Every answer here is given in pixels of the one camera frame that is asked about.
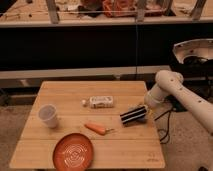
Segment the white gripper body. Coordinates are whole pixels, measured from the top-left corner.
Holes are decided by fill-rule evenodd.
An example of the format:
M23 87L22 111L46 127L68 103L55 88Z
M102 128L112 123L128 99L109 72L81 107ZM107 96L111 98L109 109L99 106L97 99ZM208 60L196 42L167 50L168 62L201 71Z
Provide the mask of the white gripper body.
M169 95L168 92L164 91L162 88L155 84L144 96L144 103L149 108L156 108L161 105L165 98Z

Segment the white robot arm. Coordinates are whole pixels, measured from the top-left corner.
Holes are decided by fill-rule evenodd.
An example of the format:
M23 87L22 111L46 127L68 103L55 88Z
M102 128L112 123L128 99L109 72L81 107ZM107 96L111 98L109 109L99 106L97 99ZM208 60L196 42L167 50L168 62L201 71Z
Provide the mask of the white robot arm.
M174 96L210 134L213 134L213 104L186 88L180 73L160 70L156 73L155 85L144 96L144 103L154 109L169 95Z

